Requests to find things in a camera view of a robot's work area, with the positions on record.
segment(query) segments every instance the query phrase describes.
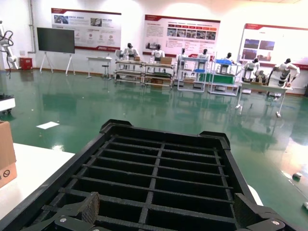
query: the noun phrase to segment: poster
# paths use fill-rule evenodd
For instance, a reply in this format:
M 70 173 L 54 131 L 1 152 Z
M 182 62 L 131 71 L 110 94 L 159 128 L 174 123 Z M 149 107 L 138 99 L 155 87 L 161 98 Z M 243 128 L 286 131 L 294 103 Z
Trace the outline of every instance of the poster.
M 258 58 L 262 66 L 281 64 L 287 58 L 308 70 L 308 29 L 246 24 L 240 47 L 240 61 Z
M 157 44 L 168 57 L 185 54 L 196 57 L 204 49 L 214 55 L 220 21 L 145 15 L 142 53 L 151 54 Z
M 75 48 L 115 51 L 121 46 L 121 13 L 51 9 L 52 27 L 75 31 Z

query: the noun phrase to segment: paper on floor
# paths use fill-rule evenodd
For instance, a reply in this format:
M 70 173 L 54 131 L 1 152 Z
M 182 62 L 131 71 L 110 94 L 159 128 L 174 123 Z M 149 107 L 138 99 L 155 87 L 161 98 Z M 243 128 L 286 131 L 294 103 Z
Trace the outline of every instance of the paper on floor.
M 57 125 L 59 125 L 59 124 L 50 121 L 50 122 L 48 122 L 48 123 L 46 123 L 46 124 L 38 125 L 37 128 L 48 129 L 48 128 L 52 128 L 52 127 L 57 126 Z

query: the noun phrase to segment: ceiling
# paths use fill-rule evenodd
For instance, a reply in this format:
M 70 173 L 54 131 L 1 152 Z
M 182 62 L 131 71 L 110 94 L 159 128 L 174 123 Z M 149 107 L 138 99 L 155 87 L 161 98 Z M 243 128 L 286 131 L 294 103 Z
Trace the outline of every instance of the ceiling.
M 244 0 L 244 1 L 263 1 L 263 2 L 276 2 L 276 3 L 298 3 L 305 0 Z

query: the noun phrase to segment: green epoxy floor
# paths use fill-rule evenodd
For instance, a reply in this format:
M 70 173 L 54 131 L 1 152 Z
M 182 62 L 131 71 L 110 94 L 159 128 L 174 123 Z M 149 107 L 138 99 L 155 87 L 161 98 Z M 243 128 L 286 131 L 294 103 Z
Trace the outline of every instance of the green epoxy floor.
M 308 99 L 288 96 L 282 118 L 275 112 L 279 103 L 264 95 L 243 95 L 239 115 L 236 97 L 141 89 L 131 83 L 114 84 L 98 77 L 64 73 L 13 72 L 0 74 L 0 91 L 14 94 L 10 121 L 13 140 L 49 149 L 76 153 L 98 135 L 108 119 L 172 132 L 197 134 L 224 132 L 231 152 L 247 183 L 258 192 L 263 204 L 287 221 L 308 228 Z M 60 125 L 42 130 L 49 121 Z M 300 182 L 290 178 L 301 171 Z

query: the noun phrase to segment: black plastic crate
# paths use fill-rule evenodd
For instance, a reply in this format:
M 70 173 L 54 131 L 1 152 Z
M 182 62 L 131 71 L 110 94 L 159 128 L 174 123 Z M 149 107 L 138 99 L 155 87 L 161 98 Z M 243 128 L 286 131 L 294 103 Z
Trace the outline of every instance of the black plastic crate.
M 1 220 L 0 230 L 38 224 L 91 192 L 100 200 L 94 225 L 111 231 L 234 231 L 243 227 L 234 194 L 256 206 L 225 134 L 182 135 L 110 120 Z

